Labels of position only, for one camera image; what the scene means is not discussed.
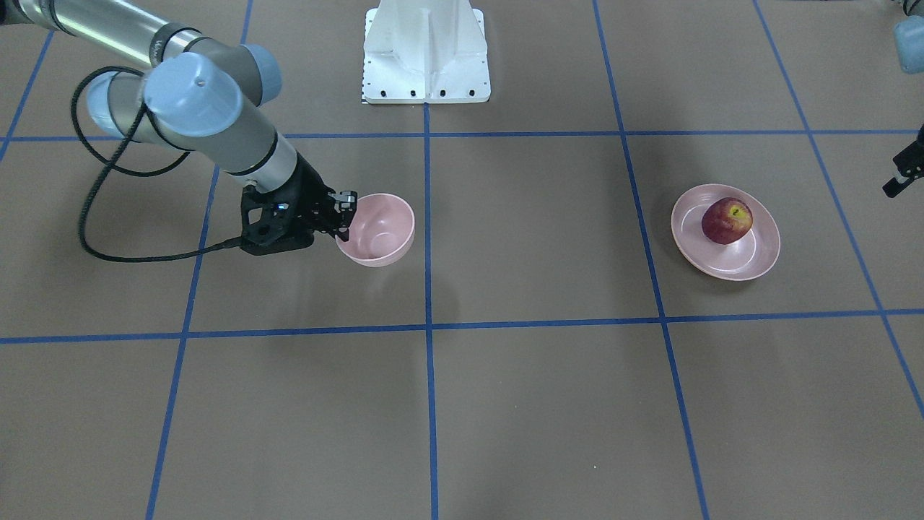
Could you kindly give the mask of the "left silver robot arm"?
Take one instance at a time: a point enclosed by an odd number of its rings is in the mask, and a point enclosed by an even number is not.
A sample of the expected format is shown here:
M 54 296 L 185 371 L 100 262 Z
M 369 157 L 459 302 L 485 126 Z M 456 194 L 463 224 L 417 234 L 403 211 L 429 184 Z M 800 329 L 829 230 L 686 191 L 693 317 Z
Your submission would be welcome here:
M 917 75 L 923 72 L 923 16 L 921 1 L 900 1 L 905 18 L 892 29 L 897 60 L 901 72 Z M 918 129 L 910 145 L 892 158 L 895 174 L 882 191 L 889 198 L 898 197 L 913 182 L 923 176 L 923 128 Z

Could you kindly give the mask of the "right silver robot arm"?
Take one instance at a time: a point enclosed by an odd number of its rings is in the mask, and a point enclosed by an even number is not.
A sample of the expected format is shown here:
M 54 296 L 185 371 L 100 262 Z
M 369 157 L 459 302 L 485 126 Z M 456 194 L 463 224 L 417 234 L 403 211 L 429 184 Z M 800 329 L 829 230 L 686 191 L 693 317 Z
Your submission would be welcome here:
M 201 152 L 238 180 L 244 249 L 300 249 L 314 233 L 349 240 L 355 192 L 327 187 L 261 114 L 282 86 L 266 49 L 228 46 L 126 1 L 4 1 L 2 23 L 66 33 L 140 66 L 96 73 L 90 116 L 120 139 Z

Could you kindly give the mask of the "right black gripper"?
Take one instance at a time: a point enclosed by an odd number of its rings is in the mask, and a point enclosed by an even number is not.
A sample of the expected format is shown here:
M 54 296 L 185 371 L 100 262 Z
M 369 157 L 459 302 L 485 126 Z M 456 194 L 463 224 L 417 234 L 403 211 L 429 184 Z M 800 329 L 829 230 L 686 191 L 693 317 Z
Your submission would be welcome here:
M 288 181 L 274 191 L 274 204 L 287 205 L 287 209 L 280 212 L 285 238 L 323 233 L 348 243 L 351 214 L 357 211 L 359 194 L 356 191 L 334 192 L 311 164 L 297 154 Z

